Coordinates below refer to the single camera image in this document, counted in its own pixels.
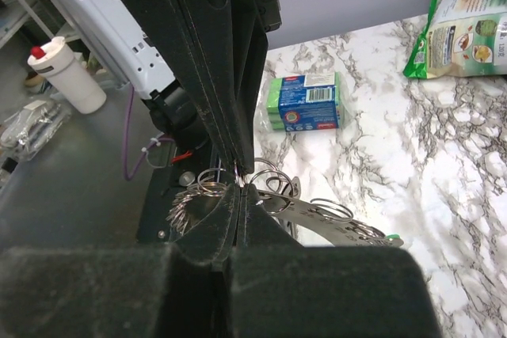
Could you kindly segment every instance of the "white marble surface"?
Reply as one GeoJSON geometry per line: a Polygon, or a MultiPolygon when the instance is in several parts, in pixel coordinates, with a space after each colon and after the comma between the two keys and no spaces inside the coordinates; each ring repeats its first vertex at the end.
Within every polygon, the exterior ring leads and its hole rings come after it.
{"type": "MultiPolygon", "coordinates": [[[[270,51],[268,80],[344,75],[342,130],[272,132],[256,115],[256,155],[397,233],[420,264],[445,336],[507,334],[507,85],[501,78],[409,81],[402,70],[425,17],[270,51]]],[[[308,230],[305,245],[326,241],[308,230]]]]}

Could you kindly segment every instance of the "red bottle cap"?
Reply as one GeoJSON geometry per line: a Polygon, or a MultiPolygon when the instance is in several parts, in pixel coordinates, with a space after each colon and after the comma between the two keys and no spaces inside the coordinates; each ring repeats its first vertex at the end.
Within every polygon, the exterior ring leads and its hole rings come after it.
{"type": "Polygon", "coordinates": [[[36,59],[42,59],[46,55],[46,52],[43,51],[41,47],[33,47],[30,50],[30,54],[36,59]]]}

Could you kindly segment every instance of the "gray table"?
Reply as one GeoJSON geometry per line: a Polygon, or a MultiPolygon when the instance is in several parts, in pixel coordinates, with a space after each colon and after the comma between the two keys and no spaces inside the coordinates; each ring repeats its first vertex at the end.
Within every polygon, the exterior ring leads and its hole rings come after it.
{"type": "MultiPolygon", "coordinates": [[[[120,156],[128,90],[107,93],[105,105],[94,114],[74,112],[0,190],[0,249],[135,242],[152,169],[144,164],[132,182],[123,179],[120,156]]],[[[131,161],[156,134],[147,108],[136,99],[131,161]]]]}

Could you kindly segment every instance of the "food package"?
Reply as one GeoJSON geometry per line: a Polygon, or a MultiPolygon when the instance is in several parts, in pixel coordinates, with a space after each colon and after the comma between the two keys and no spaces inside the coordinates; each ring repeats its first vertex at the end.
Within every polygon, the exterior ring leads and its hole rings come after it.
{"type": "Polygon", "coordinates": [[[70,109],[48,97],[34,97],[5,121],[0,149],[12,159],[31,160],[68,120],[70,109]]]}
{"type": "Polygon", "coordinates": [[[507,0],[432,0],[404,75],[507,74],[507,0]]]}
{"type": "Polygon", "coordinates": [[[266,111],[273,130],[339,128],[340,109],[339,73],[276,78],[269,84],[266,111]]]}

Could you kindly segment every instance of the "green food bag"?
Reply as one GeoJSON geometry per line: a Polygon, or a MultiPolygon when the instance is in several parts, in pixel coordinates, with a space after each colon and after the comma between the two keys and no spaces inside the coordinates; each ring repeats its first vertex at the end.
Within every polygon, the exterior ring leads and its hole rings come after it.
{"type": "Polygon", "coordinates": [[[507,74],[507,0],[432,0],[404,75],[507,74]]]}

